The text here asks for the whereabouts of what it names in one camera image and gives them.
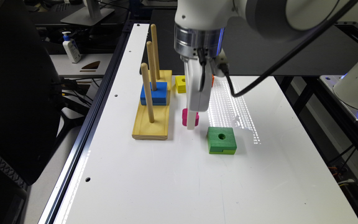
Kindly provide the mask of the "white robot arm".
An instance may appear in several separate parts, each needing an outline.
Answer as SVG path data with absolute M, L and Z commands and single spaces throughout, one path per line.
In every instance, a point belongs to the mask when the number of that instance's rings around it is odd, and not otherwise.
M 289 0 L 181 0 L 177 4 L 174 49 L 185 67 L 188 129 L 195 128 L 196 114 L 209 107 L 213 76 L 229 77 L 223 37 L 228 20 L 241 17 L 263 38 L 279 42 L 302 41 L 266 72 L 238 93 L 251 91 L 337 22 L 357 4 L 338 7 L 338 1 Z

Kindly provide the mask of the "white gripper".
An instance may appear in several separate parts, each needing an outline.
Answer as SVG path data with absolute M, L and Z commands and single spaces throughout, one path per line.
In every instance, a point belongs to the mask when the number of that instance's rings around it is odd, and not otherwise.
M 186 127 L 187 130 L 194 130 L 198 117 L 197 112 L 205 112 L 208 110 L 209 99 L 211 96 L 213 74 L 210 64 L 204 68 L 204 86 L 200 91 L 203 67 L 198 59 L 186 58 L 184 60 L 185 82 L 186 82 L 186 105 L 189 109 L 187 112 Z

